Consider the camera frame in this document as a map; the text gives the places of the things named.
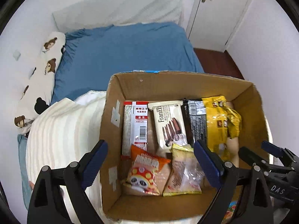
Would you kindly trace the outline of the blue bed sheet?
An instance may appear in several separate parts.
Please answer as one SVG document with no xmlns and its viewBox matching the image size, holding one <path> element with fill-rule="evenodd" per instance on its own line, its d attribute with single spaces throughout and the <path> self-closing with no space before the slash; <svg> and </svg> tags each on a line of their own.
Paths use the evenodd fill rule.
<svg viewBox="0 0 299 224">
<path fill-rule="evenodd" d="M 173 22 L 79 29 L 65 37 L 52 103 L 106 91 L 120 72 L 204 71 L 184 29 Z"/>
</svg>

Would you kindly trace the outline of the white door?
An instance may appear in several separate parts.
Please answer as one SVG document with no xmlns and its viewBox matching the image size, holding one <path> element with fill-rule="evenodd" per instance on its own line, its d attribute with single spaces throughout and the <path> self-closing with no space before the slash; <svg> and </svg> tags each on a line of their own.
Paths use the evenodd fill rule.
<svg viewBox="0 0 299 224">
<path fill-rule="evenodd" d="M 194 48 L 224 52 L 248 0 L 199 1 L 189 34 Z"/>
</svg>

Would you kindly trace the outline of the white wafer biscuit pack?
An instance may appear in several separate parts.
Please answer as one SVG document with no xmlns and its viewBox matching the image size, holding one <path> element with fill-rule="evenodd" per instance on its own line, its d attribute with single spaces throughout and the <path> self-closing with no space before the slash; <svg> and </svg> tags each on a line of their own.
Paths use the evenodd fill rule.
<svg viewBox="0 0 299 224">
<path fill-rule="evenodd" d="M 181 107 L 183 101 L 163 101 L 149 103 L 148 109 L 154 114 L 159 151 L 170 153 L 173 144 L 185 146 L 186 129 Z"/>
</svg>

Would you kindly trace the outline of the orange panda snack bag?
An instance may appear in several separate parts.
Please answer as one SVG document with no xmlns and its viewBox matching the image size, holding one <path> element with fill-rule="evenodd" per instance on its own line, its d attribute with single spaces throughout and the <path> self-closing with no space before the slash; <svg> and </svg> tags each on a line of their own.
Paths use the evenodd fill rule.
<svg viewBox="0 0 299 224">
<path fill-rule="evenodd" d="M 145 195 L 161 195 L 156 176 L 171 160 L 150 154 L 135 145 L 131 146 L 130 159 L 132 165 L 126 180 L 122 181 L 123 186 Z"/>
</svg>

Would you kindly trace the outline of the black snack pack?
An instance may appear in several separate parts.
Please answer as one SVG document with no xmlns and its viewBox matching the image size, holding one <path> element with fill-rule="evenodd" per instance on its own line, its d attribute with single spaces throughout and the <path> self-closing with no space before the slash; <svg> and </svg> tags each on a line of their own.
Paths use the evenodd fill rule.
<svg viewBox="0 0 299 224">
<path fill-rule="evenodd" d="M 198 140 L 207 143 L 206 108 L 202 100 L 183 100 L 181 107 L 187 142 L 191 147 Z"/>
</svg>

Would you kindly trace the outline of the bear print pillow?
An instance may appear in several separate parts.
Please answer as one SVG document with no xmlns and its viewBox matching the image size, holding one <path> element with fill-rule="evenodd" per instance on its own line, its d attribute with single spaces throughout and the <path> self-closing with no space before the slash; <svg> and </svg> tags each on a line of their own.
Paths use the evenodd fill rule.
<svg viewBox="0 0 299 224">
<path fill-rule="evenodd" d="M 36 67 L 24 89 L 18 104 L 14 124 L 20 134 L 30 131 L 33 121 L 50 106 L 59 67 L 66 42 L 64 33 L 52 32 L 43 44 Z"/>
</svg>

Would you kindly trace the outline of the red white snack box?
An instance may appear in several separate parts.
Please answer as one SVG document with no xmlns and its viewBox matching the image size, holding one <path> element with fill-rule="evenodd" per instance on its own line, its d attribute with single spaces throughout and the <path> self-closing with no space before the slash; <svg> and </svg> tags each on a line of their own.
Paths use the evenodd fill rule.
<svg viewBox="0 0 299 224">
<path fill-rule="evenodd" d="M 124 102 L 122 155 L 130 157 L 131 146 L 147 150 L 147 101 Z"/>
</svg>

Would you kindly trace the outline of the cardboard box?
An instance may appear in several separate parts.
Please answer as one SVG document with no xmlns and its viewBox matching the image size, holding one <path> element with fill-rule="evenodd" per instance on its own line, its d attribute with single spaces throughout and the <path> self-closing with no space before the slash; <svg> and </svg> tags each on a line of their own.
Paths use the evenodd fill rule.
<svg viewBox="0 0 299 224">
<path fill-rule="evenodd" d="M 249 81 L 206 73 L 127 72 L 108 84 L 100 138 L 104 214 L 112 220 L 173 221 L 203 215 L 216 194 L 193 149 L 202 140 L 223 160 L 247 147 L 263 158 L 261 97 Z"/>
</svg>

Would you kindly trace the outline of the orange snack packet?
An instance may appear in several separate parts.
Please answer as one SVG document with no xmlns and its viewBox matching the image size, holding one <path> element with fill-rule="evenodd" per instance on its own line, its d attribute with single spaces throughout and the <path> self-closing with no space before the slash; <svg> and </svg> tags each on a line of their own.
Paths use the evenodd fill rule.
<svg viewBox="0 0 299 224">
<path fill-rule="evenodd" d="M 223 223 L 229 223 L 233 217 L 233 214 L 235 212 L 235 209 L 237 207 L 237 203 L 239 201 L 239 197 L 240 197 L 240 193 L 242 191 L 242 187 L 241 186 L 237 186 L 235 187 L 235 190 L 234 190 L 234 194 L 233 194 L 233 197 L 228 205 L 228 209 L 226 211 L 226 214 L 224 215 L 224 218 L 221 222 L 221 224 Z"/>
</svg>

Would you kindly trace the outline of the pale yellow snack bag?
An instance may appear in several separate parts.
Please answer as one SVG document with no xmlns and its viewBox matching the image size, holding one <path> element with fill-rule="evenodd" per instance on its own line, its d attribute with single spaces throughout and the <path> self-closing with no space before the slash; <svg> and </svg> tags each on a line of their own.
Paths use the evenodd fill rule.
<svg viewBox="0 0 299 224">
<path fill-rule="evenodd" d="M 194 150 L 190 145 L 172 146 L 172 171 L 163 196 L 176 196 L 184 194 L 202 193 L 201 185 L 205 174 L 198 160 L 194 155 Z"/>
</svg>

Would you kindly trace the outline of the white pillow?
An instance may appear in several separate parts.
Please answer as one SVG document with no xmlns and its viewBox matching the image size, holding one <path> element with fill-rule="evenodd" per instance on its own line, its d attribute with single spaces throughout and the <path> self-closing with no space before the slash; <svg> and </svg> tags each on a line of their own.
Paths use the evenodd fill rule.
<svg viewBox="0 0 299 224">
<path fill-rule="evenodd" d="M 110 25 L 174 22 L 182 25 L 182 0 L 82 0 L 53 12 L 62 33 Z"/>
</svg>

